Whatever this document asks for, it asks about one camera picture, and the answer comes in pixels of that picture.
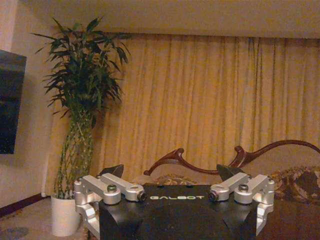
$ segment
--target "television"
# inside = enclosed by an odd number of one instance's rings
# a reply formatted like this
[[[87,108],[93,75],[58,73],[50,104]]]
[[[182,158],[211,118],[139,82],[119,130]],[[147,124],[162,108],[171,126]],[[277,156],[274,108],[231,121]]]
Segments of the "television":
[[[13,154],[27,58],[0,50],[0,154]]]

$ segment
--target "curtain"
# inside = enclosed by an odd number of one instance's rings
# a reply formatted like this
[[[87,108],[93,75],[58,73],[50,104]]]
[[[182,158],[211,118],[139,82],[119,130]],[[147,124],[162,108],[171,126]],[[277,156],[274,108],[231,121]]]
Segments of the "curtain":
[[[176,148],[213,170],[232,161],[237,145],[320,145],[318,39],[134,34],[125,44],[122,102],[111,102],[97,121],[91,174],[124,164],[123,177],[132,180]],[[59,145],[67,124],[53,125]],[[60,151],[50,149],[48,193]]]

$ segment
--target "floor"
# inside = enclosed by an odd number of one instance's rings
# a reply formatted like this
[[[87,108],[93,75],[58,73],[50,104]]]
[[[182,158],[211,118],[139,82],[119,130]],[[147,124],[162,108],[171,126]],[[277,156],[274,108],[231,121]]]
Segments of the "floor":
[[[0,218],[0,240],[86,240],[83,226],[67,237],[51,234],[51,199],[46,198]]]

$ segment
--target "metal bracket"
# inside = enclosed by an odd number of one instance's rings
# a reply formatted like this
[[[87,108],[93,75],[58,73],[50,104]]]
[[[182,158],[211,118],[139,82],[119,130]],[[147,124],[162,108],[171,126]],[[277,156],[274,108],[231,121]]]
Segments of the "metal bracket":
[[[85,227],[97,239],[100,239],[100,224],[95,208],[90,203],[102,199],[105,204],[114,205],[121,201],[121,194],[128,201],[142,202],[146,199],[141,185],[132,184],[111,173],[105,173],[99,178],[87,175],[74,182],[75,211],[82,215]]]

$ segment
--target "patterned cushion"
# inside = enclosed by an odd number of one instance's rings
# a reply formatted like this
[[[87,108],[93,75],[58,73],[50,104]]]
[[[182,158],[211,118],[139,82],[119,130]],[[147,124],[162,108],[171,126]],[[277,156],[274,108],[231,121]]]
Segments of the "patterned cushion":
[[[194,184],[197,184],[197,182],[191,180],[190,178],[171,173],[168,175],[158,177],[156,179],[156,184],[158,185],[194,185]]]
[[[274,172],[276,199],[320,205],[320,166],[294,167]]]

